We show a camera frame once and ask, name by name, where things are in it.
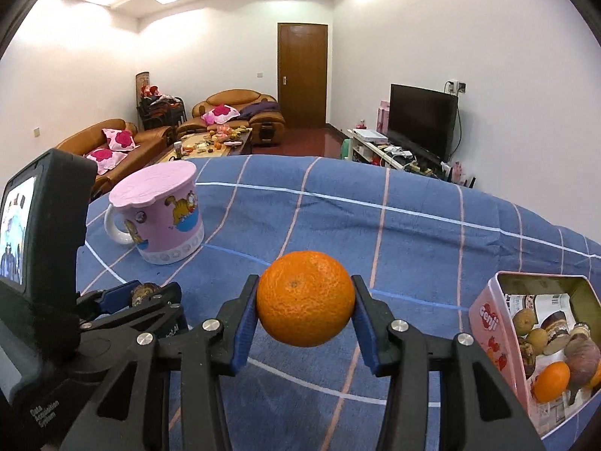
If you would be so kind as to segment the black television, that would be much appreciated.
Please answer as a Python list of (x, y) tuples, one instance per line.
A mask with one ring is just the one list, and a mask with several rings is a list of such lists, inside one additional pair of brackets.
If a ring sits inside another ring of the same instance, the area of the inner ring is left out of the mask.
[(457, 96), (393, 83), (386, 135), (411, 151), (446, 162), (455, 138), (456, 115)]

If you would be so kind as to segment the dark brown walnut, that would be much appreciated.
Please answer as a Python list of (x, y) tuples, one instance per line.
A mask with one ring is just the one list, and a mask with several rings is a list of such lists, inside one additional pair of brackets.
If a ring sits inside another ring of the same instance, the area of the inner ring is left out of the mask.
[(145, 300), (150, 299), (160, 291), (160, 287), (155, 283), (143, 283), (136, 286), (130, 293), (131, 307), (139, 306)]

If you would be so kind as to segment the white TV stand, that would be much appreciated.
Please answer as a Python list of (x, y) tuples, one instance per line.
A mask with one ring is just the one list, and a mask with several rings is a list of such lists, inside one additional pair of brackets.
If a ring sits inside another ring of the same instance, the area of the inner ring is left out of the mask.
[(387, 137), (373, 129), (347, 129), (341, 157), (349, 161), (372, 164), (398, 171), (452, 182), (465, 188), (476, 186), (476, 177), (468, 176), (459, 163), (449, 165), (387, 142)]

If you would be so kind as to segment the yellow fruit left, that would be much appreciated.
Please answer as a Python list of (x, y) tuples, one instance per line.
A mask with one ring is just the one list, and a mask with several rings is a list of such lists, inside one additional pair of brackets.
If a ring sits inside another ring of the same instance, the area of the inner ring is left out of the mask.
[(543, 353), (548, 344), (548, 334), (545, 329), (536, 328), (525, 336), (525, 340), (532, 345), (534, 354), (538, 356)]

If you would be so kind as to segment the brown wooden door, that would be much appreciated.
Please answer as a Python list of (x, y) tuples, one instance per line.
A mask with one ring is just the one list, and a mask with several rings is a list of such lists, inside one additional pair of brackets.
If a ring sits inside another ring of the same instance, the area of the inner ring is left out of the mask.
[(326, 124), (328, 25), (279, 23), (277, 99), (289, 128)]

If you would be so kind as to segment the small smooth orange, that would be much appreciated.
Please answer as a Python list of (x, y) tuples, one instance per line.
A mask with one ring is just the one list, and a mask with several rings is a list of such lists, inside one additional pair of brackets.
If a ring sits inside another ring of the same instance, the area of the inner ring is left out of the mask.
[(548, 403), (560, 397), (568, 387), (571, 370), (566, 362), (554, 362), (548, 365), (532, 386), (535, 401)]

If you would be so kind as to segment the cluttered coffee table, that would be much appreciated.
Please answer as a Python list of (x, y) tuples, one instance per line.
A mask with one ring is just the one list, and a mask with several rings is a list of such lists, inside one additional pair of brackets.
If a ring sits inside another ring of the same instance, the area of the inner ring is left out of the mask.
[(186, 133), (157, 159), (157, 163), (250, 154), (251, 136), (252, 133), (247, 127)]

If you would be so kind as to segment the pink cartoon mug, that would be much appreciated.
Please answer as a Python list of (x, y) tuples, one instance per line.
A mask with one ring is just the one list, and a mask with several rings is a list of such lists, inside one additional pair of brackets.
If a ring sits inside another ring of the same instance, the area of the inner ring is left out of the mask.
[(129, 175), (110, 191), (107, 235), (133, 245), (153, 265), (189, 257), (205, 235), (197, 176), (196, 165), (186, 160), (157, 163)]

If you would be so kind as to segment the small orange behind beet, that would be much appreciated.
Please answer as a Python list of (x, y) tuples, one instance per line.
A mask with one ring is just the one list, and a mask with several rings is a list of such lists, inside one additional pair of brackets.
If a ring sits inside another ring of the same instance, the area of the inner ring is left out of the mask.
[(585, 385), (587, 389), (593, 390), (596, 386), (598, 386), (601, 382), (601, 360), (598, 362), (598, 365), (595, 370), (594, 376), (592, 376), (591, 380)]

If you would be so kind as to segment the black data acquisition screen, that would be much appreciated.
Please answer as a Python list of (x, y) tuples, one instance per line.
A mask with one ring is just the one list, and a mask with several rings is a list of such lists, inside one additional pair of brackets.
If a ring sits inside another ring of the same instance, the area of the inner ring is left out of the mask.
[(8, 181), (1, 207), (1, 393), (29, 434), (64, 421), (59, 390), (80, 344), (76, 254), (95, 164), (51, 149)]

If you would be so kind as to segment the large orange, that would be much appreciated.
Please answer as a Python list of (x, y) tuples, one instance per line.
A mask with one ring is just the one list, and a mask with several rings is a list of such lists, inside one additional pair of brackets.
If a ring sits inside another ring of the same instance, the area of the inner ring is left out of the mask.
[(257, 310), (265, 331), (295, 347), (315, 347), (336, 337), (355, 308), (355, 287), (334, 257), (293, 251), (261, 275)]

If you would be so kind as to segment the small green-yellow fruit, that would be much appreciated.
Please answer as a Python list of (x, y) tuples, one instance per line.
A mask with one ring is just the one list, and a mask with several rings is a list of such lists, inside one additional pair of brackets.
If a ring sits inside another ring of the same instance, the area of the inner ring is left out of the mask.
[(519, 310), (513, 317), (512, 323), (518, 337), (525, 337), (535, 328), (538, 322), (536, 313), (532, 309)]

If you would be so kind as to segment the purple sugarcane piece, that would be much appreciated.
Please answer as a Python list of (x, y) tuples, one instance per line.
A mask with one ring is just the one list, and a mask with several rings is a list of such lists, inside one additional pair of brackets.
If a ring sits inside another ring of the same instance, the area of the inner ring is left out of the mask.
[(568, 344), (568, 321), (563, 310), (557, 310), (557, 312), (547, 316), (541, 324), (541, 328), (547, 335), (547, 343), (542, 350), (545, 355), (559, 352)]

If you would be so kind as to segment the black cluttered shelf rack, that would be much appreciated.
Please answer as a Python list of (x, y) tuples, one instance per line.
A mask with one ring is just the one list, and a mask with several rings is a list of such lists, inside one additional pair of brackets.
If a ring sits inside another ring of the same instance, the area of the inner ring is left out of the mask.
[(144, 130), (163, 126), (177, 127), (186, 122), (186, 106), (182, 98), (163, 94), (150, 83), (150, 72), (143, 71), (134, 78), (136, 110)]

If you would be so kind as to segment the round purple beet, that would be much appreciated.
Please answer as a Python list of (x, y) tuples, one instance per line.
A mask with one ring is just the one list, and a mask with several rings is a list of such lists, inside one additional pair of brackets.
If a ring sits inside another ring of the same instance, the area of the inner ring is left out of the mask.
[(564, 355), (565, 362), (571, 372), (568, 382), (568, 404), (572, 405), (575, 403), (578, 391), (595, 376), (600, 362), (600, 349), (591, 338), (583, 334), (577, 334), (572, 336), (564, 347)]

